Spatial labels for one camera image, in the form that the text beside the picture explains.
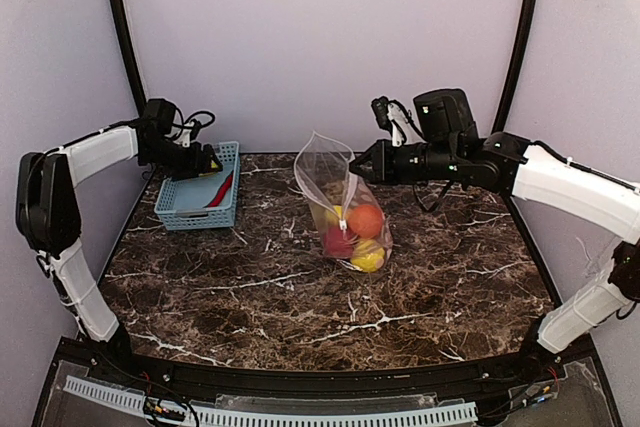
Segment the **yellow round fruit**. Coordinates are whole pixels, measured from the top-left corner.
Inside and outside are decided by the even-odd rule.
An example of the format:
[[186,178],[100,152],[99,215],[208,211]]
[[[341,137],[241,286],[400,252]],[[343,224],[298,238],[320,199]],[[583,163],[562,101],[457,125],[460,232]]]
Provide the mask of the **yellow round fruit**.
[[350,263],[359,271],[373,273],[386,261],[384,247],[374,239],[362,239],[354,247]]

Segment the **red fruit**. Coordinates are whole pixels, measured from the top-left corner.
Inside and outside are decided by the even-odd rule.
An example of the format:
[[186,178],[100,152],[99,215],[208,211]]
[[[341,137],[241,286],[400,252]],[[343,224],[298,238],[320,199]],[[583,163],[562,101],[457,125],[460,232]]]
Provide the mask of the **red fruit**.
[[322,236],[324,252],[327,256],[339,259],[350,258],[353,254],[358,236],[349,228],[342,230],[339,226],[331,226]]

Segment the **orange fruit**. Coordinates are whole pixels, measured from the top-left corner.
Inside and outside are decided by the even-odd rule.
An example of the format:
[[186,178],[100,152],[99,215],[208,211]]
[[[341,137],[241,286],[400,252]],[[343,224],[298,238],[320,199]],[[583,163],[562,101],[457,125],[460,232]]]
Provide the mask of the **orange fruit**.
[[384,214],[376,205],[363,204],[350,209],[346,220],[351,231],[361,238],[371,239],[380,234],[384,225]]

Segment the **clear zip top bag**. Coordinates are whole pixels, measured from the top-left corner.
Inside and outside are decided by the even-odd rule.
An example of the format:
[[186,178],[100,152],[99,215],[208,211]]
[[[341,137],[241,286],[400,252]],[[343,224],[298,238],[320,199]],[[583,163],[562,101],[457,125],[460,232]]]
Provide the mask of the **clear zip top bag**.
[[[349,163],[354,158],[354,152],[346,144],[314,132],[294,160],[294,176],[308,202],[324,256],[339,262],[353,272],[373,274],[380,271],[388,262],[392,253],[393,240],[387,217],[379,202],[364,179],[349,170]],[[386,261],[378,271],[373,273],[357,270],[350,263],[351,257],[339,259],[327,256],[322,244],[322,236],[329,228],[323,222],[325,209],[329,210],[333,205],[340,205],[346,222],[346,227],[342,230],[346,230],[349,228],[346,220],[348,211],[363,204],[376,205],[384,214],[384,225],[380,234],[371,239],[384,247]]]

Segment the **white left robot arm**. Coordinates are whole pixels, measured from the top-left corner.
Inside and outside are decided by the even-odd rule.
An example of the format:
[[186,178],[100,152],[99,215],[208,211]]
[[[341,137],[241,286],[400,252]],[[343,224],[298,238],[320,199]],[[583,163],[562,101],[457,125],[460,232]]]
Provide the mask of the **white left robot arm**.
[[221,171],[215,149],[201,144],[201,130],[216,120],[210,111],[183,117],[172,102],[155,98],[140,117],[116,122],[46,152],[29,152],[19,164],[15,220],[62,305],[82,334],[109,343],[122,329],[90,271],[81,242],[76,196],[85,180],[121,162],[160,166],[174,179]]

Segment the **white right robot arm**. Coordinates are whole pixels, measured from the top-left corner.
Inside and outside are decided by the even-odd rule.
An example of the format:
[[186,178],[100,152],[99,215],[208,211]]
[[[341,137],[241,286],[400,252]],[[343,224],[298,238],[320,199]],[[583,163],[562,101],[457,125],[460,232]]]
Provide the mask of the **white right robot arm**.
[[533,327],[533,342],[553,354],[620,309],[639,302],[639,186],[564,157],[540,140],[506,132],[479,136],[466,94],[418,95],[410,115],[398,101],[374,99],[380,129],[390,134],[350,163],[372,184],[443,181],[462,188],[545,204],[620,238],[611,260],[568,301]]

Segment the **red chili pepper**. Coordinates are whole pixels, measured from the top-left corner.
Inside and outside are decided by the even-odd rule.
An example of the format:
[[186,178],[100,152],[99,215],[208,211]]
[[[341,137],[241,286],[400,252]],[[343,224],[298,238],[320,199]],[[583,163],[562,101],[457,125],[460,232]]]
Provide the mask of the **red chili pepper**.
[[233,185],[234,172],[231,171],[216,191],[214,197],[206,204],[206,208],[218,207]]

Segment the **yellow oblong fruit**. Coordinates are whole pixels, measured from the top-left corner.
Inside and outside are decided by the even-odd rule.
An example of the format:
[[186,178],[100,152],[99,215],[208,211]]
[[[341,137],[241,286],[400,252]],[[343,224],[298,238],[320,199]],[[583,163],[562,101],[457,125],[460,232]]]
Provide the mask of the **yellow oblong fruit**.
[[329,210],[323,211],[323,222],[327,227],[345,229],[346,222],[343,219],[343,209],[340,205],[333,205]]

